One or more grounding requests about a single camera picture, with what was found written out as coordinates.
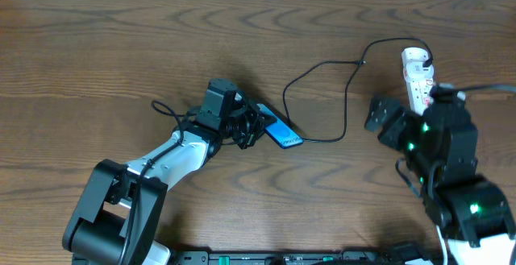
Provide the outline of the blue Samsung Galaxy smartphone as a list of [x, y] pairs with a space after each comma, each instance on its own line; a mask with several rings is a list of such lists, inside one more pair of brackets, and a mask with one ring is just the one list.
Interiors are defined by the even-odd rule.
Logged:
[[266, 105], [259, 103], [260, 111], [276, 119], [273, 124], [265, 128], [268, 136], [282, 149], [288, 149], [302, 145], [304, 140], [289, 128], [278, 116], [276, 116]]

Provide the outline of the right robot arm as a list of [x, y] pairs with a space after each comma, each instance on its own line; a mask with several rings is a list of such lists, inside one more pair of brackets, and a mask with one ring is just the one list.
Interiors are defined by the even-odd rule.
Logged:
[[466, 108], [469, 88], [431, 88], [417, 114], [390, 97], [370, 102], [366, 130], [400, 151], [418, 183], [402, 179], [422, 198], [438, 232], [443, 263], [513, 264], [515, 220], [502, 190], [477, 173], [478, 130]]

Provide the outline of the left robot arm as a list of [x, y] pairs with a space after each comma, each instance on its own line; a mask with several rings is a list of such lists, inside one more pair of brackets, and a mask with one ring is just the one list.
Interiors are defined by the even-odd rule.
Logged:
[[152, 108], [177, 125], [170, 138], [124, 164], [93, 169], [62, 237], [73, 263], [166, 264], [171, 250], [155, 240], [168, 191], [213, 158], [226, 140], [244, 150], [276, 119], [233, 82], [210, 80], [203, 102], [183, 115], [154, 100]]

